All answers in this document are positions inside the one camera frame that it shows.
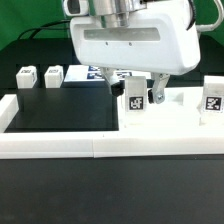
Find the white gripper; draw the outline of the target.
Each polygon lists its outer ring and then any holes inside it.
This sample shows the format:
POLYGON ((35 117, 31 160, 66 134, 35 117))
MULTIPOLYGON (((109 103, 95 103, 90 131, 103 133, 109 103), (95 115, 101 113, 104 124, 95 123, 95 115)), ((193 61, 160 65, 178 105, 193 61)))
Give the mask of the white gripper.
POLYGON ((162 103, 169 74, 185 74, 200 61, 195 17, 192 3, 148 3, 118 28, 104 28, 97 17, 77 17, 70 22, 72 43, 81 64, 101 67, 111 95, 123 94, 114 69, 154 72, 148 100, 162 103))

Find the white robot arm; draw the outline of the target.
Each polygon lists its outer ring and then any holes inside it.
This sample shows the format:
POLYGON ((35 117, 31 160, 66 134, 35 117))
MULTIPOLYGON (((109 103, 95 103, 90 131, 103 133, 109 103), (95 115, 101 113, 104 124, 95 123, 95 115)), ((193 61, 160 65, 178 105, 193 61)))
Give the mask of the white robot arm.
POLYGON ((149 72, 159 104, 169 77, 200 61, 192 0, 64 0, 63 8, 77 59, 99 67, 113 95, 116 69, 149 72))

